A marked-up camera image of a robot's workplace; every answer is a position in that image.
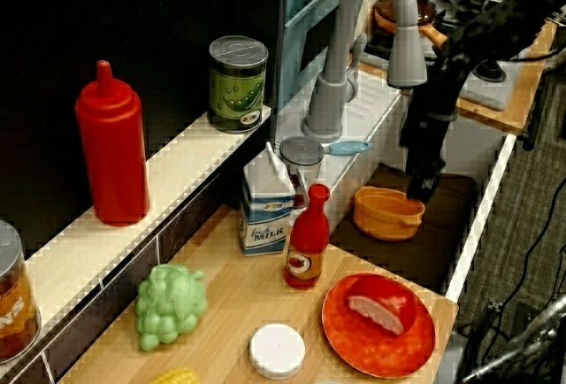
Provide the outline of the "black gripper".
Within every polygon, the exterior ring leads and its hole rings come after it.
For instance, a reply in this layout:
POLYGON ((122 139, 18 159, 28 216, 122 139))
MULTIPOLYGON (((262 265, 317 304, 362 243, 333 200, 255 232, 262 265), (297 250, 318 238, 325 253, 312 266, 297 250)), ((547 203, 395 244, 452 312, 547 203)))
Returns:
POLYGON ((429 202, 439 186, 446 162, 443 146, 449 115, 409 107, 403 118, 399 144, 408 150, 406 169, 408 198, 429 202))

